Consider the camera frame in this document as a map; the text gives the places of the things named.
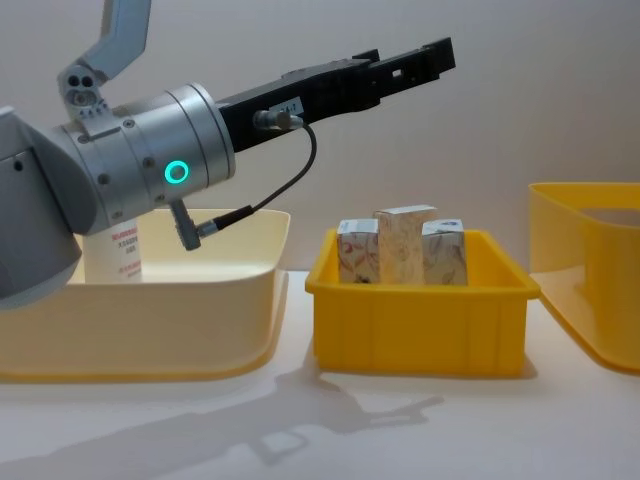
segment white wall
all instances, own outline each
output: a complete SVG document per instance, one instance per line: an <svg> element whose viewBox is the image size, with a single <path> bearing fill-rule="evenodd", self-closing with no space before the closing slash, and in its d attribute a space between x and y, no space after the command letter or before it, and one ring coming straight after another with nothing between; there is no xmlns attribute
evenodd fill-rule
<svg viewBox="0 0 640 480"><path fill-rule="evenodd" d="M101 3L3 1L0 104L65 121L55 78L97 38ZM197 81L222 98L451 36L458 68L440 81L316 124L316 167L273 203L293 214L286 259L308 267L341 218L427 202L525 263L529 183L640 180L639 24L637 0L154 0L147 52L105 93L115 105ZM190 204L256 202L307 153L303 133L243 152Z"/></svg>

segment white bottle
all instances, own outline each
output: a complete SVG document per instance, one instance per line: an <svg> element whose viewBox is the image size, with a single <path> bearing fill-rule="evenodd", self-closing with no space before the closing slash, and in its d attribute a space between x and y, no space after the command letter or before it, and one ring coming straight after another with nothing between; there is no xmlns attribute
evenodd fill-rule
<svg viewBox="0 0 640 480"><path fill-rule="evenodd" d="M135 220L84 237L82 254L86 283L136 283L142 280Z"/></svg>

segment cable connector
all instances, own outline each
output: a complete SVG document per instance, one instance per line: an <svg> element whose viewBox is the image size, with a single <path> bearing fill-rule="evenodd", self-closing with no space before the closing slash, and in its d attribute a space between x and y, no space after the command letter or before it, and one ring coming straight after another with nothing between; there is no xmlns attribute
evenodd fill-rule
<svg viewBox="0 0 640 480"><path fill-rule="evenodd" d="M220 215L219 217L198 225L198 236L200 238L204 238L209 235L213 235L214 233L217 233L220 230L253 215L254 213L254 208L251 205L247 205L246 207L239 208L233 212Z"/></svg>
<svg viewBox="0 0 640 480"><path fill-rule="evenodd" d="M269 112L267 110L259 110L253 115L253 125L258 130L280 130L286 132L302 128L304 120L284 111Z"/></svg>

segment box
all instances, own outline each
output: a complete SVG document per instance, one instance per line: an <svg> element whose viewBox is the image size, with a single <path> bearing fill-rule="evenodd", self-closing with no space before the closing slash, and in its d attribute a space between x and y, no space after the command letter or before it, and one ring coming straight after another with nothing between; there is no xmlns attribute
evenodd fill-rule
<svg viewBox="0 0 640 480"><path fill-rule="evenodd" d="M534 184L529 198L545 304L599 363L640 373L640 184Z"/></svg>
<svg viewBox="0 0 640 480"><path fill-rule="evenodd" d="M330 230L306 281L320 368L519 376L527 300L539 287L489 234L466 231L465 244L466 287L342 284Z"/></svg>
<svg viewBox="0 0 640 480"><path fill-rule="evenodd" d="M435 220L431 205L389 208L374 212L380 226L380 277L383 283L420 285L422 273L422 224Z"/></svg>
<svg viewBox="0 0 640 480"><path fill-rule="evenodd" d="M190 210L196 222L227 210ZM0 380L210 380L272 356L286 302L289 215L260 210L187 252L169 210L138 219L143 281L86 283L0 313Z"/></svg>
<svg viewBox="0 0 640 480"><path fill-rule="evenodd" d="M422 265L427 285L466 285L467 260L460 220L435 220L422 226Z"/></svg>
<svg viewBox="0 0 640 480"><path fill-rule="evenodd" d="M378 221L343 220L338 227L340 281L379 283Z"/></svg>

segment black cable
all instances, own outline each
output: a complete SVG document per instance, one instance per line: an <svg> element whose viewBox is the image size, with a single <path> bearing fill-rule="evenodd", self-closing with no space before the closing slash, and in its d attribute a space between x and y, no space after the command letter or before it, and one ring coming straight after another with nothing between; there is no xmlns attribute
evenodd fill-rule
<svg viewBox="0 0 640 480"><path fill-rule="evenodd" d="M243 218L247 218L248 216L253 215L255 212L264 208L266 205L271 203L274 199L276 199L277 197L282 195L284 192L286 192L289 188L295 185L302 177L306 175L306 173L313 166L313 162L315 162L316 160L316 154L318 153L318 141L316 139L316 134L314 133L313 129L309 125L304 123L302 125L302 128L304 128L304 130L309 134L309 139L311 140L311 154L309 155L309 160L307 160L307 163L302 168L302 170L300 170L300 172L295 177L293 177L291 180L289 180L287 183L281 186L278 190L276 190L267 198L265 198L263 201L258 203L255 207L252 207L251 205L247 205L245 207L234 210L233 212L229 212L225 215L221 215L212 220L201 223L197 227L197 232L199 237L201 238L208 237L211 234L219 232L223 228L227 228L228 226L233 225L236 222L239 222Z"/></svg>
<svg viewBox="0 0 640 480"><path fill-rule="evenodd" d="M309 155L309 160L307 160L307 163L304 166L304 168L300 170L300 173L298 173L295 177L293 177L291 180L285 183L282 187L280 187L278 190L273 192L271 195L269 195L267 198L265 198L263 201L258 203L255 207L253 207L254 212L257 210L260 210L261 208L264 208L267 204L271 203L273 200L275 200L277 197L279 197L284 192L286 192L289 188L295 185L302 177L306 175L306 173L313 166L313 162L316 159L316 154L318 153L318 141L316 139L316 134L314 133L313 129L306 123L302 125L302 128L304 128L304 130L309 134L309 139L311 140L311 154Z"/></svg>

